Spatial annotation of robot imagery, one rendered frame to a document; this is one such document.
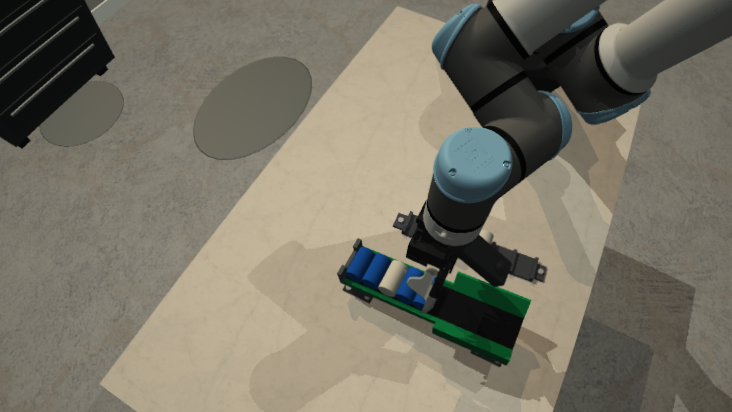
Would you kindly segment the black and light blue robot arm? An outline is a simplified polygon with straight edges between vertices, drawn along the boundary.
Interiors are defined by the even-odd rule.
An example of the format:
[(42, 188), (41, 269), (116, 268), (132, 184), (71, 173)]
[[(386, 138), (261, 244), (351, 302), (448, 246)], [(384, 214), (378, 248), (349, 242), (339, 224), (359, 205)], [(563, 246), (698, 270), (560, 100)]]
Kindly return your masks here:
[(479, 235), (493, 205), (572, 134), (566, 105), (537, 91), (524, 70), (548, 66), (576, 112), (597, 125), (647, 100), (659, 73), (732, 36), (732, 0), (664, 0), (629, 25), (610, 26), (599, 12), (605, 1), (471, 4), (432, 41), (482, 128), (460, 129), (441, 145), (424, 225), (494, 287), (512, 263)]

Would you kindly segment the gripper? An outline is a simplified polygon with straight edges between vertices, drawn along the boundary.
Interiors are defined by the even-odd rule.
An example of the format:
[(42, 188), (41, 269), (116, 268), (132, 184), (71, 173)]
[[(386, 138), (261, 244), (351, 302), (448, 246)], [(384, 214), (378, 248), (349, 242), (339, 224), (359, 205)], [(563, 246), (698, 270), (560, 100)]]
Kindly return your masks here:
[[(416, 223), (419, 224), (408, 244), (406, 253), (406, 258), (412, 261), (425, 267), (427, 267), (427, 264), (430, 264), (439, 269), (438, 272), (434, 268), (428, 268), (422, 277), (410, 277), (407, 280), (407, 285), (426, 301), (421, 312), (422, 314), (425, 314), (433, 308), (448, 273), (451, 274), (457, 261), (457, 257), (447, 248), (450, 245), (439, 243), (425, 228), (423, 221), (425, 205), (426, 201), (416, 219)], [(435, 275), (434, 287), (432, 281)]]

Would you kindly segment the cream plastic bar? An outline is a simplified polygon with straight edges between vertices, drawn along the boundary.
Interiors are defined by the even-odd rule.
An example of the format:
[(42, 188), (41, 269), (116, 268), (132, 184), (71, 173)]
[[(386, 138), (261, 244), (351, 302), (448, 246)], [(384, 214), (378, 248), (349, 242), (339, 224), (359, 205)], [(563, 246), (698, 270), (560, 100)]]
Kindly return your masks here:
[(395, 294), (408, 271), (408, 267), (397, 260), (393, 260), (385, 273), (378, 289), (383, 294), (395, 297)]
[(481, 230), (479, 235), (484, 238), (490, 245), (492, 244), (494, 235), (491, 232), (487, 230)]

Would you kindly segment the blue plastic bar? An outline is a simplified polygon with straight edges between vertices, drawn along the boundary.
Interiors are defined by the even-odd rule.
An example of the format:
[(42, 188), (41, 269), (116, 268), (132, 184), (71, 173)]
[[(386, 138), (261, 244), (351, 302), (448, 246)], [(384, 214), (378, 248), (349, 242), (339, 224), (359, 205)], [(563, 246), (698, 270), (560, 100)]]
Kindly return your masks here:
[[(436, 276), (435, 276), (435, 278), (436, 278)], [(434, 281), (435, 281), (435, 278), (433, 279), (433, 282), (432, 282), (432, 283), (434, 283)], [(421, 297), (421, 296), (420, 296), (419, 294), (416, 294), (416, 296), (415, 296), (415, 298), (414, 298), (414, 300), (413, 300), (412, 304), (413, 304), (413, 305), (414, 305), (414, 306), (415, 306), (415, 307), (416, 307), (417, 309), (419, 309), (419, 310), (421, 310), (421, 311), (422, 311), (422, 308), (423, 308), (423, 306), (424, 306), (424, 303), (425, 303), (425, 299), (424, 299), (423, 297)]]
[(355, 282), (361, 283), (374, 257), (375, 253), (373, 251), (366, 247), (360, 247), (345, 272), (346, 276)]
[(409, 267), (395, 294), (395, 297), (399, 301), (411, 305), (417, 293), (408, 287), (407, 280), (410, 277), (422, 277), (423, 275), (424, 273), (421, 270), (414, 267)]
[(377, 290), (391, 262), (387, 256), (377, 253), (363, 276), (362, 283)]

